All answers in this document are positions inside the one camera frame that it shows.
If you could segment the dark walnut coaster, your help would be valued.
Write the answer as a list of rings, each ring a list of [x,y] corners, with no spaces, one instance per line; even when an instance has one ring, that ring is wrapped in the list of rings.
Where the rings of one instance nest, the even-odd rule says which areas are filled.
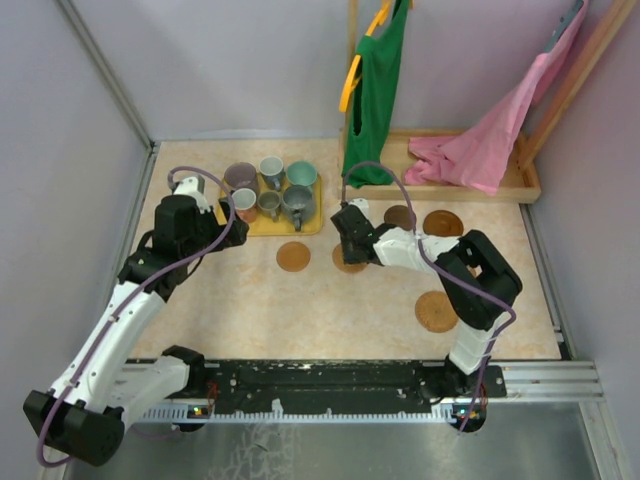
[[[386,224],[412,231],[415,227],[414,213],[406,205],[393,205],[384,212]]]

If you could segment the light wooden coaster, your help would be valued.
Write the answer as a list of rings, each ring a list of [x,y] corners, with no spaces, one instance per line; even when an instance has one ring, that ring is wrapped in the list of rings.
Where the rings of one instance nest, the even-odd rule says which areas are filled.
[[[286,272],[300,272],[304,270],[311,260],[309,248],[298,241],[283,244],[277,251],[276,262]]]

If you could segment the large brown wooden coaster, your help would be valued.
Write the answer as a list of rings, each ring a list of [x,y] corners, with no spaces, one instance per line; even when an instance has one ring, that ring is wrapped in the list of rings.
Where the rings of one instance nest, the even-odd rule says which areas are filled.
[[[440,237],[461,236],[464,232],[462,220],[449,210],[430,212],[423,221],[423,231]]]

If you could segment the large woven rattan coaster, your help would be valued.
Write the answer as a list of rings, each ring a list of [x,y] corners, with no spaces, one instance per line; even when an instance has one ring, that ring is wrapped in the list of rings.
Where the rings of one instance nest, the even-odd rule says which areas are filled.
[[[429,332],[445,333],[452,330],[458,317],[444,292],[429,291],[415,303],[414,313],[418,322]]]

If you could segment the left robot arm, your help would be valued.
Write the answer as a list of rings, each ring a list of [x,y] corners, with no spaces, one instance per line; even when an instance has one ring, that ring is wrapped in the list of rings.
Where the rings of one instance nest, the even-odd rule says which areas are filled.
[[[182,167],[186,178],[167,177],[170,195],[157,205],[154,227],[124,262],[107,306],[76,357],[45,392],[31,391],[23,411],[38,436],[36,458],[45,468],[72,459],[101,466],[129,428],[161,400],[194,397],[208,384],[202,354],[171,346],[135,380],[117,379],[141,334],[203,258],[243,245],[248,226],[232,199],[219,224],[204,195],[214,175]]]

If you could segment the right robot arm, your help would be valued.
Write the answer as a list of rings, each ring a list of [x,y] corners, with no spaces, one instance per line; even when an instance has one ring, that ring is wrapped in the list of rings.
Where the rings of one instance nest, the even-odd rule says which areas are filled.
[[[523,290],[520,277],[481,231],[440,237],[389,223],[375,226],[368,213],[368,202],[356,199],[342,203],[331,217],[345,262],[439,277],[459,321],[446,357],[447,384],[458,395],[470,395],[482,383],[497,337],[515,321],[513,305]]]

